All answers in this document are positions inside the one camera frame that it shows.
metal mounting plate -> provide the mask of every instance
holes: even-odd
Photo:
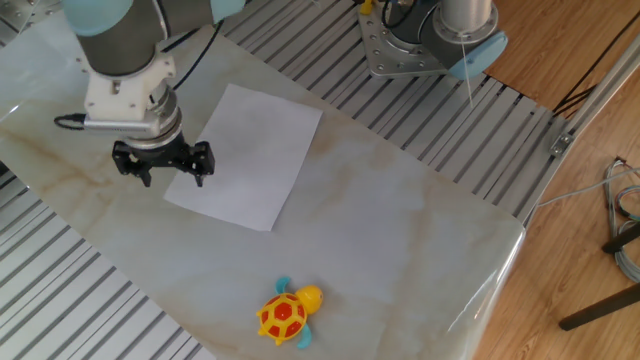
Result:
[[[424,46],[404,43],[385,29],[380,6],[374,7],[370,15],[358,11],[358,21],[369,69],[374,76],[401,78],[447,73]]]

white paper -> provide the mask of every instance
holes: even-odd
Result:
[[[229,84],[198,141],[215,174],[202,188],[178,172],[164,199],[258,231],[271,231],[307,155],[322,111]]]

marble table surface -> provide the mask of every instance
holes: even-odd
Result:
[[[179,73],[210,34],[176,49]],[[225,38],[178,91],[187,140],[229,83],[324,116],[272,232],[185,210],[162,199],[175,170],[155,170],[146,189],[117,172],[113,138],[54,126],[83,110],[79,52],[57,14],[0,53],[0,159],[214,355],[472,357],[524,237],[516,219]],[[306,350],[257,334],[256,311],[283,275],[325,292]]]

toy turtle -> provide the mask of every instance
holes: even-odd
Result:
[[[305,286],[295,294],[285,292],[291,279],[282,277],[276,282],[277,296],[269,300],[256,315],[260,318],[260,336],[268,335],[280,346],[302,332],[298,349],[311,344],[311,329],[307,317],[322,305],[322,290],[314,285]]]

blue turtle flipper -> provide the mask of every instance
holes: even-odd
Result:
[[[286,292],[285,289],[287,287],[287,284],[290,280],[291,278],[289,278],[288,276],[283,276],[278,279],[278,281],[276,281],[276,294],[284,294]]]
[[[311,340],[313,339],[313,336],[311,336],[311,329],[309,329],[309,325],[304,324],[304,327],[302,328],[302,332],[300,334],[302,335],[302,339],[300,339],[300,341],[298,342],[298,349],[306,349],[307,346],[311,344]]]

